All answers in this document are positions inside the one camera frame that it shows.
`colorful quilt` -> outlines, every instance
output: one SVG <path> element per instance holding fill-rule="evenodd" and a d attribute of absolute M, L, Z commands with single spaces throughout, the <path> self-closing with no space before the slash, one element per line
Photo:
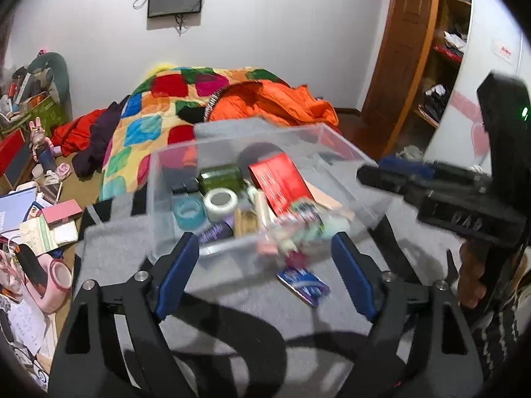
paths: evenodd
<path fill-rule="evenodd" d="M 212 94 L 230 84 L 269 79 L 264 69 L 237 70 L 179 67 L 150 76 L 132 92 L 107 149 L 100 200 L 135 191 L 147 179 L 151 152 L 192 141 L 193 123 L 204 120 Z M 182 161 L 195 164 L 195 149 Z"/>

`tape roll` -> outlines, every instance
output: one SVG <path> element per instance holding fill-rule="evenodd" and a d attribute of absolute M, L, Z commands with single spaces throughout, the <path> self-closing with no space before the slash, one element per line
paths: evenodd
<path fill-rule="evenodd" d="M 206 216 L 212 223 L 216 223 L 235 212 L 238 196 L 228 188 L 215 188 L 206 193 L 203 203 Z"/>
<path fill-rule="evenodd" d="M 173 205 L 173 215 L 181 230 L 197 229 L 205 221 L 203 202 L 195 196 L 185 196 Z"/>

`white cabinet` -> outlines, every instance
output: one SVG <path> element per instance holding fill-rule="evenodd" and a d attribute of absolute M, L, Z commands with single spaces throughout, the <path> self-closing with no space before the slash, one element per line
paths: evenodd
<path fill-rule="evenodd" d="M 426 160 L 463 167 L 484 162 L 488 137 L 476 90 L 491 70 L 516 75 L 521 46 L 522 31 L 501 0 L 472 0 L 467 50 L 439 129 L 426 150 Z M 531 84 L 531 51 L 528 48 L 526 52 L 526 76 Z"/>

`blue gripper pad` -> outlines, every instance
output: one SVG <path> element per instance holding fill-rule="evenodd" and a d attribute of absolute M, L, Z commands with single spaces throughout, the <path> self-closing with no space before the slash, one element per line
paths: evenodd
<path fill-rule="evenodd" d="M 176 256 L 176 259 L 169 267 L 166 277 L 160 284 L 158 302 L 155 309 L 155 315 L 161 321 L 179 307 L 184 288 L 199 258 L 199 239 L 197 236 L 190 232 L 185 232 L 172 253 L 168 255 L 168 257 L 171 256 Z"/>
<path fill-rule="evenodd" d="M 371 257 L 358 251 L 345 232 L 339 232 L 332 238 L 332 259 L 357 312 L 373 322 L 380 310 L 375 303 L 375 286 L 378 286 L 380 269 Z"/>
<path fill-rule="evenodd" d="M 382 158 L 378 162 L 378 167 L 382 170 L 389 170 L 402 175 L 419 175 L 425 179 L 433 179 L 435 170 L 422 162 L 413 162 L 394 155 Z"/>

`green box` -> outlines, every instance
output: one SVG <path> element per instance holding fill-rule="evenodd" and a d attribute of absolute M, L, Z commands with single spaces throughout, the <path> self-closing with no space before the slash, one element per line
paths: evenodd
<path fill-rule="evenodd" d="M 40 123 L 44 128 L 46 136 L 51 137 L 51 129 L 62 126 L 66 123 L 66 115 L 61 106 L 55 103 L 51 96 L 46 97 L 42 102 L 28 112 L 31 121 L 36 117 L 40 118 Z"/>

